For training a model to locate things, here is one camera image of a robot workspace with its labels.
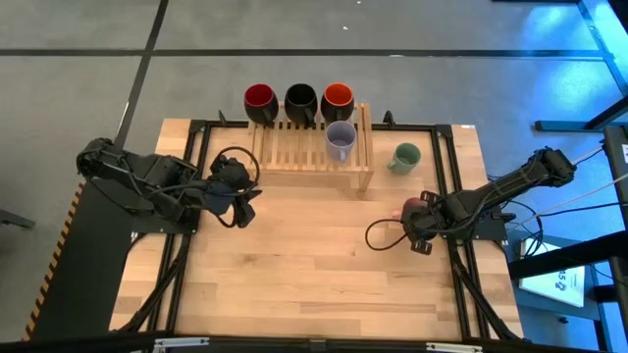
wooden slat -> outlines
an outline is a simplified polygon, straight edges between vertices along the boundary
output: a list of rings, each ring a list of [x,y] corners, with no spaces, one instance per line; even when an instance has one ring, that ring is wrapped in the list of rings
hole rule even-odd
[[[257,159],[257,162],[261,162],[263,159],[262,149],[263,147],[263,138],[264,138],[264,127],[255,124],[255,130],[253,134],[253,156]]]
[[[316,131],[316,125],[314,125],[314,127],[309,128],[307,130],[307,140],[306,140],[306,144],[307,147],[305,148],[305,153],[307,153],[307,156],[305,157],[305,170],[306,171],[311,171],[311,170],[316,170],[313,160],[312,160],[312,154],[314,153],[314,149],[312,148],[312,135],[314,134],[314,131]]]
[[[358,171],[363,171],[364,170],[364,161],[366,158],[366,147],[364,146],[365,144],[365,137],[364,137],[364,119],[363,119],[363,114],[364,114],[364,109],[362,109],[361,104],[357,105],[357,111],[355,112],[355,114],[357,115],[358,119],[357,119],[357,129],[358,131],[360,131],[361,133],[358,134],[357,137],[357,141],[355,142],[357,144],[357,150],[358,150],[358,158],[359,158],[359,165],[357,165],[357,170]]]
[[[279,151],[279,125],[280,119],[275,119],[275,128],[273,129],[273,148],[271,151],[271,163],[270,167],[275,168],[278,162],[278,151]]]
[[[374,171],[375,167],[373,165],[373,127],[371,126],[371,105],[368,103],[363,103],[362,107],[364,109],[364,132],[366,138],[366,163],[365,167],[368,171]]]

cable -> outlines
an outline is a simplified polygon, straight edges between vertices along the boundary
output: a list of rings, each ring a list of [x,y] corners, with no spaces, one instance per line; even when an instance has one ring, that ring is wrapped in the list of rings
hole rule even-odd
[[[137,193],[137,195],[139,195],[140,197],[144,197],[141,190],[139,189],[139,186],[137,186],[137,181],[135,181],[135,173],[133,172],[133,169],[131,169],[129,162],[127,161],[127,157],[122,157],[120,158],[120,160],[125,165],[125,168],[127,168],[127,175],[129,175],[129,179],[131,180],[133,189],[135,189],[135,192]]]
[[[588,161],[589,159],[593,158],[595,155],[600,153],[603,149],[604,149],[604,145],[600,145],[592,149],[591,151],[585,153],[584,155],[582,155],[582,157],[576,158],[573,162],[571,162],[571,164],[573,164],[574,166],[577,166],[581,164],[582,162]]]
[[[592,194],[594,194],[594,193],[596,193],[596,192],[598,192],[598,191],[600,191],[600,190],[602,190],[602,189],[605,189],[605,188],[607,188],[607,187],[609,187],[609,186],[611,186],[611,185],[614,185],[614,184],[616,184],[616,183],[620,182],[621,180],[623,180],[623,179],[625,179],[625,178],[627,178],[627,177],[628,177],[628,173],[624,174],[623,176],[618,177],[617,179],[615,179],[615,180],[613,180],[613,181],[611,181],[611,182],[609,182],[609,183],[607,183],[607,184],[605,184],[605,185],[603,185],[603,186],[601,186],[601,187],[599,187],[599,188],[597,188],[597,189],[591,190],[591,191],[589,191],[589,192],[587,192],[587,193],[585,193],[585,194],[583,194],[583,195],[580,195],[580,196],[574,197],[574,198],[572,198],[572,199],[569,199],[569,200],[567,200],[567,201],[561,202],[561,203],[559,203],[558,205],[555,205],[555,206],[549,207],[548,209],[545,209],[544,211],[542,211],[542,212],[540,212],[540,213],[537,213],[536,215],[534,215],[534,216],[530,217],[529,219],[527,219],[527,220],[525,220],[525,221],[523,221],[523,222],[521,222],[521,223],[517,224],[517,227],[519,227],[519,226],[521,226],[521,225],[525,224],[526,222],[528,222],[528,221],[530,221],[530,220],[532,220],[532,219],[534,219],[534,218],[538,218],[538,217],[540,217],[540,216],[545,215],[547,211],[551,211],[551,210],[556,209],[556,208],[558,208],[558,207],[562,207],[562,206],[564,206],[564,205],[566,205],[566,204],[569,204],[569,203],[572,203],[572,202],[574,202],[574,201],[577,201],[577,200],[580,200],[580,199],[582,199],[582,198],[585,198],[585,197],[587,197],[587,196],[589,196],[589,195],[592,195]]]
[[[600,148],[598,151],[596,151],[595,153],[593,153],[591,156],[589,156],[589,157],[587,157],[587,158],[585,158],[585,159],[582,159],[582,160],[578,161],[577,163],[575,163],[575,164],[574,164],[574,166],[578,166],[578,165],[579,165],[579,164],[581,164],[582,162],[587,162],[587,161],[589,161],[590,159],[592,159],[592,158],[596,157],[596,155],[597,155],[598,153],[602,152],[602,151],[603,151],[603,149],[602,149],[602,148]]]
[[[245,194],[249,193],[258,184],[259,176],[260,176],[259,162],[257,162],[257,159],[255,158],[255,156],[253,156],[253,154],[251,152],[249,152],[247,149],[239,147],[239,146],[227,147],[227,148],[223,149],[222,151],[218,152],[217,156],[220,157],[223,154],[225,154],[225,152],[232,151],[232,150],[242,151],[242,152],[246,153],[248,155],[248,157],[251,158],[251,160],[253,161],[253,164],[255,165],[255,180],[253,181],[251,186],[245,188],[241,192],[217,193],[217,192],[213,192],[211,189],[208,189],[207,192],[212,194],[212,195],[214,195],[214,196],[223,196],[223,197],[238,197],[238,196],[242,196],[242,195],[245,195]],[[179,189],[187,189],[187,188],[204,189],[205,187],[207,187],[205,184],[201,185],[201,184],[193,184],[193,183],[188,183],[188,184],[185,184],[185,185],[172,185],[172,186],[162,187],[162,188],[159,188],[159,189],[154,190],[154,191],[150,191],[150,192],[144,194],[143,197],[149,197],[149,196],[153,196],[153,195],[156,195],[156,194],[159,194],[159,193],[163,193],[163,192],[167,192],[167,191],[173,191],[173,190],[179,190]]]
[[[383,222],[399,222],[401,223],[400,220],[398,219],[381,219],[381,220],[376,220],[375,222],[373,222],[372,224],[370,224],[367,228],[366,231],[364,232],[364,241],[366,241],[366,246],[369,247],[369,249],[371,250],[375,250],[375,251],[385,251],[385,250],[389,250],[394,248],[398,243],[401,242],[401,240],[403,240],[406,236],[408,236],[408,233],[405,233],[404,235],[401,236],[401,238],[395,240],[391,245],[382,247],[382,248],[376,248],[373,245],[371,245],[371,242],[369,241],[369,231],[371,230],[371,228],[374,225],[383,223]]]
[[[223,149],[222,151],[218,152],[218,157],[222,156],[225,154],[225,152],[227,151],[233,151],[233,150],[237,150],[237,151],[241,151],[244,152],[248,155],[248,157],[250,157],[251,161],[253,161],[253,164],[255,165],[255,180],[253,181],[253,183],[251,184],[251,186],[245,188],[242,192],[228,192],[228,193],[214,193],[211,190],[209,190],[208,192],[211,193],[212,195],[215,196],[225,196],[225,197],[238,197],[238,196],[242,196],[245,195],[247,193],[249,193],[255,186],[257,186],[257,182],[259,181],[259,162],[257,162],[257,159],[255,158],[255,156],[253,156],[253,154],[248,151],[245,148],[239,147],[239,146],[231,146],[231,147],[227,147],[225,149]]]
[[[569,209],[569,210],[564,210],[564,211],[553,212],[553,213],[550,213],[550,214],[542,214],[542,215],[539,215],[537,217],[537,219],[540,219],[541,217],[562,215],[564,213],[569,213],[569,212],[595,210],[595,209],[598,209],[598,208],[610,207],[610,206],[626,207],[626,206],[628,206],[628,203],[611,202],[611,203],[595,205],[595,206],[579,207],[579,208],[575,208],[575,209]]]
[[[216,216],[216,218],[218,219],[218,222],[220,222],[220,224],[223,225],[223,227],[235,227],[236,226],[236,215],[234,215],[234,219],[232,220],[231,224],[228,224],[227,222],[225,222],[225,220],[223,220],[218,215],[214,215],[214,216]]]
[[[98,192],[100,192],[100,194],[103,195],[107,200],[109,200],[114,205],[120,207],[123,211],[125,211],[126,213],[128,213],[131,216],[136,217],[137,214],[142,213],[142,212],[148,212],[150,215],[152,215],[155,212],[154,209],[150,209],[150,210],[148,210],[148,209],[137,209],[135,207],[124,206],[121,203],[119,203],[116,200],[114,200],[113,198],[111,198],[111,196],[107,195],[107,193],[105,191],[103,191],[103,189],[101,189],[95,182],[93,182],[93,180],[91,178],[89,178],[87,181],[89,181],[89,183],[96,190],[98,190]]]

wooden table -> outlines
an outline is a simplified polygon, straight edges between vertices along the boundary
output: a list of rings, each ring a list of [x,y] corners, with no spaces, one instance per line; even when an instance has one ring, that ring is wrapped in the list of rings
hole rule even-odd
[[[181,157],[189,123],[165,120],[156,152]],[[453,126],[453,133],[463,187],[484,184],[475,128]],[[213,128],[205,175],[220,149],[250,148],[247,134],[246,128]],[[404,141],[416,144],[422,159],[408,176],[392,175],[387,161]],[[247,228],[224,228],[203,212],[190,244],[176,331],[459,340],[443,240],[433,240],[431,256],[411,252],[407,241],[385,252],[371,251],[364,243],[364,230],[370,223],[390,217],[406,198],[418,196],[421,190],[438,191],[430,134],[373,131],[373,142],[375,173],[363,194],[356,192],[357,180],[346,178],[312,186],[307,178],[262,177],[263,193],[251,202],[257,216]],[[441,148],[447,189],[453,190],[444,140]],[[243,155],[234,156],[243,159]],[[377,246],[401,234],[399,225],[388,225],[374,228],[371,236]],[[130,319],[152,290],[164,238],[149,234],[130,252],[111,328]],[[521,334],[501,250],[490,241],[474,244],[483,292],[510,329]],[[158,328],[165,326],[169,297],[167,293],[162,303]],[[466,303],[472,332],[477,335],[468,293]]]

black metal frame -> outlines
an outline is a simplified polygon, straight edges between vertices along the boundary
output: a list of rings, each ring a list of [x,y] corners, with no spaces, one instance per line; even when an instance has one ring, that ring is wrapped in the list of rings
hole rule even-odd
[[[32,228],[35,226],[35,222],[9,211],[0,209],[0,225],[14,225],[23,228]]]
[[[604,129],[604,150],[608,157],[612,176],[617,179],[628,173],[625,145],[628,144],[628,126],[610,126]],[[617,198],[621,204],[628,202],[628,180],[615,185]],[[624,225],[628,228],[628,207],[621,207]],[[517,260],[508,264],[512,279],[532,277],[563,269],[591,265],[608,261],[613,285],[598,285],[595,275],[593,294],[598,303],[617,302],[624,334],[628,338],[628,231],[622,230],[592,240],[583,241],[557,250]],[[602,323],[605,317],[599,307],[600,319],[594,321],[600,349],[611,348],[608,332]]]
[[[619,88],[619,92],[623,98],[621,98],[617,103],[613,104],[603,112],[599,113],[593,119],[587,122],[562,122],[562,121],[536,121],[535,128],[538,131],[553,131],[553,132],[603,132],[603,128],[606,126],[616,126],[621,125],[618,123],[613,123],[614,120],[621,117],[624,113],[628,112],[628,84],[624,79],[621,71],[615,64],[613,60],[613,55],[608,51],[596,24],[587,9],[587,6],[582,1],[577,1],[578,9],[580,10],[580,14],[584,19],[589,31],[591,32],[591,36],[596,42],[598,49],[603,52],[604,62],[610,71],[617,87]]]
[[[209,146],[209,138],[211,129],[214,126],[223,127],[235,127],[245,128],[248,127],[248,122],[228,122],[222,114],[219,115],[218,121],[192,121],[190,124],[190,133],[185,147],[185,156],[189,160],[191,150],[193,148],[193,141],[198,132],[203,133],[201,152],[199,154],[198,166],[202,168],[205,163],[205,156]],[[461,179],[459,175],[459,169],[457,167],[457,159],[455,155],[455,148],[453,143],[453,135],[451,133],[450,126],[434,126],[434,125],[398,125],[394,122],[392,115],[387,115],[383,124],[372,124],[373,130],[392,130],[392,131],[420,131],[430,133],[432,139],[432,147],[435,157],[435,168],[437,174],[437,180],[439,183],[439,192],[446,194],[446,180],[445,180],[445,168],[443,163],[443,154],[441,151],[442,137],[445,140],[445,146],[449,156],[449,163],[451,166],[452,179],[455,189],[461,189]],[[180,249],[180,255],[178,258],[181,260],[177,263],[176,267],[171,269],[168,266],[168,259],[172,254],[172,244],[174,236],[172,234],[167,235],[167,240],[164,245],[164,253],[162,255],[162,263],[160,264],[160,278],[165,277],[165,273],[175,271],[176,279],[173,280],[173,295],[171,298],[168,319],[166,324],[166,330],[156,330],[148,332],[128,332],[122,331],[117,334],[107,335],[102,337],[88,337],[79,339],[66,339],[59,342],[15,342],[0,344],[0,352],[4,351],[76,351],[77,349],[89,349],[90,351],[102,351],[108,352],[113,349],[119,350],[121,347],[125,349],[144,349],[149,350],[155,346],[155,339],[157,338],[173,338],[184,337],[184,335],[174,334],[177,311],[179,308],[179,301],[181,298],[181,292],[183,289],[183,276],[186,258],[188,254],[189,241],[193,234],[184,234],[182,248]],[[457,253],[457,242],[453,237],[447,239],[448,253],[453,259],[457,258],[459,261],[459,255]],[[471,279],[469,277],[466,280],[472,281],[475,284],[474,287],[469,290],[479,290],[479,281],[477,274],[477,265],[475,263],[475,254],[473,249],[467,251],[468,266],[471,270]],[[434,341],[404,341],[404,340],[381,340],[381,339],[333,339],[333,338],[317,338],[312,339],[308,337],[298,338],[269,338],[269,337],[224,337],[224,336],[203,336],[205,341],[204,345],[189,346],[189,347],[176,347],[170,348],[173,352],[201,352],[201,351],[233,351],[238,349],[239,351],[247,352],[332,352],[332,351],[374,351],[374,352],[390,352],[390,351],[434,351],[442,348],[447,344],[454,344],[463,346],[475,346],[476,348],[484,347],[487,351],[502,351],[502,352],[586,352],[585,350],[561,348],[545,345],[536,345],[524,340],[493,340],[489,337],[488,325],[486,324],[486,318],[479,321],[480,333],[483,335],[480,338],[474,338],[470,333],[470,325],[467,315],[467,308],[465,304],[463,286],[461,277],[459,275],[459,268],[451,261],[451,273],[453,277],[454,290],[456,296],[456,306],[459,314],[460,330],[462,339],[455,342],[434,342]],[[158,280],[159,294],[163,295],[167,283]],[[479,306],[488,306],[487,310],[492,310],[488,302],[476,303],[476,310],[478,311],[478,317],[483,318],[482,311]],[[154,306],[154,311],[150,315],[149,330],[154,329],[157,322],[158,306]]]

